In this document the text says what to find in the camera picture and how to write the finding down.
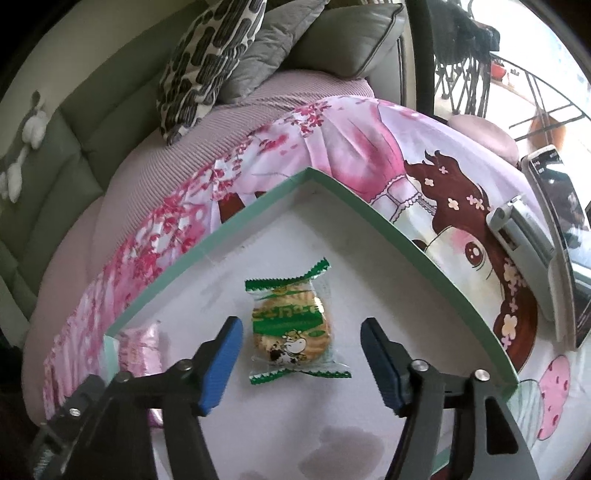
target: stain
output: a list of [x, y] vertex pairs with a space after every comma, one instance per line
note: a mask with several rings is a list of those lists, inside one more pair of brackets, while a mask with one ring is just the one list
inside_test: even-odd
[[259, 472], [250, 470], [248, 472], [242, 472], [238, 480], [267, 480], [267, 477], [262, 476]]
[[218, 278], [213, 283], [209, 284], [206, 288], [203, 289], [203, 295], [208, 296], [207, 303], [205, 304], [205, 308], [208, 309], [214, 303], [216, 303], [220, 296], [223, 293], [223, 286], [224, 283], [228, 281], [229, 278], [233, 276], [233, 272], [225, 272], [223, 273], [220, 278]]
[[309, 480], [364, 480], [384, 455], [384, 441], [358, 427], [326, 427], [320, 448], [298, 467]]

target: flower pot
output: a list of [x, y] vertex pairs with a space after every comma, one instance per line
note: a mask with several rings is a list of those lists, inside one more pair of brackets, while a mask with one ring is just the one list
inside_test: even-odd
[[497, 82], [500, 82], [503, 77], [506, 75], [507, 73], [507, 69], [503, 66], [503, 65], [499, 65], [498, 63], [495, 63], [494, 61], [491, 63], [491, 77], [496, 80]]

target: gray pillow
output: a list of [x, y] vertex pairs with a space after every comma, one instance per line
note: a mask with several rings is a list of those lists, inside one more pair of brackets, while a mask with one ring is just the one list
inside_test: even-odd
[[394, 48], [405, 23], [399, 4], [325, 10], [285, 61], [289, 69], [319, 70], [344, 80], [365, 78]]
[[168, 145], [210, 112], [223, 83], [261, 27], [267, 0], [220, 0], [179, 41], [158, 85], [160, 131]]
[[254, 43], [222, 85], [219, 100], [240, 102], [273, 75], [326, 3], [327, 0], [293, 0], [267, 12]]

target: cartoon cow print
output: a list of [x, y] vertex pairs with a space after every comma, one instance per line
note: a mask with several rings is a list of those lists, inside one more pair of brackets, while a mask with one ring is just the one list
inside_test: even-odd
[[306, 339], [301, 330], [291, 330], [282, 336], [283, 344], [275, 343], [269, 352], [271, 361], [276, 364], [298, 364], [306, 360], [302, 352], [306, 349]]

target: pink wrapped candy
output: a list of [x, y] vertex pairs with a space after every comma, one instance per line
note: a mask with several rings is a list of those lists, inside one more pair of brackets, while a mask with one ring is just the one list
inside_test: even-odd
[[[149, 327], [124, 330], [118, 335], [119, 367], [131, 372], [134, 377], [144, 377], [162, 373], [162, 360], [158, 343], [160, 341], [160, 322]], [[150, 425], [162, 426], [162, 411], [150, 410]]]

